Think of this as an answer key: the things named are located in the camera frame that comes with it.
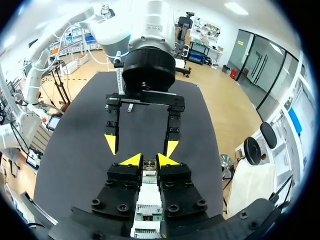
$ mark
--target white ceiling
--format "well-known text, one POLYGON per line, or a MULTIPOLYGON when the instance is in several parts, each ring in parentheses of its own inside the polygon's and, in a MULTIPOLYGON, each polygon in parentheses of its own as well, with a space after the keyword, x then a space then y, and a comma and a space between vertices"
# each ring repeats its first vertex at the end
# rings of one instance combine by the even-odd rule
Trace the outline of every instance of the white ceiling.
MULTIPOLYGON (((9 24, 1 37, 3 43, 11 36, 16 36, 15 42, 25 40, 31 34, 35 34, 35 28, 43 22, 52 21, 61 17, 63 10, 74 8, 81 3, 106 2, 114 0, 31 0, 29 5, 22 5, 17 9, 11 24, 9 24)), ((295 38, 289 25, 281 14, 270 4, 268 0, 193 0, 198 4, 205 5, 214 11, 225 14, 243 26, 264 30, 285 41, 294 43, 295 38), (224 3, 237 2, 249 15, 237 15, 227 9, 224 3)))

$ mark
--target white cloth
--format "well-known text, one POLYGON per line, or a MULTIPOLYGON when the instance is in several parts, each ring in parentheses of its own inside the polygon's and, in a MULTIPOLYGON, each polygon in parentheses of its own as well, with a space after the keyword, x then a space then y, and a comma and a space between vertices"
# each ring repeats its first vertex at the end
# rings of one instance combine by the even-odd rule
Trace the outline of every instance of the white cloth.
POLYGON ((185 61, 182 59, 177 59, 175 58, 175 67, 179 69, 184 69, 185 68, 185 61))
POLYGON ((241 160, 235 170, 229 198, 227 214, 234 216, 257 199, 269 199, 276 183, 276 165, 250 165, 241 160))

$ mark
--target yellow triangle marker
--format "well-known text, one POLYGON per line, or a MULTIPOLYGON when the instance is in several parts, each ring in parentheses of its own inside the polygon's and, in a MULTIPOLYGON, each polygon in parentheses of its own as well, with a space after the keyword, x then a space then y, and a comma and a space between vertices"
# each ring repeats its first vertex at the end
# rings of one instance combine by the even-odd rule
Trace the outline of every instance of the yellow triangle marker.
POLYGON ((161 153, 158 153, 158 158, 159 158, 160 167, 165 166, 167 164, 170 164, 170 165, 179 165, 180 164, 180 163, 173 161, 172 159, 162 155, 161 153))
POLYGON ((138 153, 137 155, 130 157, 129 159, 119 163, 119 165, 129 165, 132 164, 133 166, 139 166, 141 158, 141 153, 138 153))
POLYGON ((107 143, 109 144, 109 147, 111 149, 112 154, 116 155, 117 154, 117 152, 116 152, 117 137, 114 135, 106 135, 106 134, 104 136, 105 136, 107 143))
POLYGON ((176 147, 178 146, 179 141, 168 141, 168 145, 166 148, 166 156, 170 158, 171 154, 174 152, 176 147))

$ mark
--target black table surface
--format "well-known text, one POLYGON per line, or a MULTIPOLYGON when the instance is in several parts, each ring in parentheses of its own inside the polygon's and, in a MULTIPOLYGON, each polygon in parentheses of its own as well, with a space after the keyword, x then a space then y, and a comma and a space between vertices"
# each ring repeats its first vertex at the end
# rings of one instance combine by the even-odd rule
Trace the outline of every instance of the black table surface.
MULTIPOLYGON (((191 179, 208 203, 209 217, 222 214, 222 172, 212 121, 199 87, 177 80, 169 90, 185 98, 181 140, 171 159, 186 163, 191 179)), ((79 92, 61 118, 46 147, 36 177, 35 202, 55 219, 71 207, 91 212, 112 163, 142 153, 146 159, 163 152, 167 107, 123 104, 119 151, 113 156, 104 137, 106 94, 118 92, 115 72, 98 72, 79 92)))

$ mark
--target red trash can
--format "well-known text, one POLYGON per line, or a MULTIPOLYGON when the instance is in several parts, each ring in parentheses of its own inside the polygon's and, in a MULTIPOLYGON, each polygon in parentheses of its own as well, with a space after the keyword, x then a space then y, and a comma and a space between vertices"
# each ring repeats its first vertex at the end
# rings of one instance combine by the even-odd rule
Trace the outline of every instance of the red trash can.
POLYGON ((230 74, 230 78, 235 79, 237 72, 238 72, 238 70, 236 68, 232 69, 231 74, 230 74))

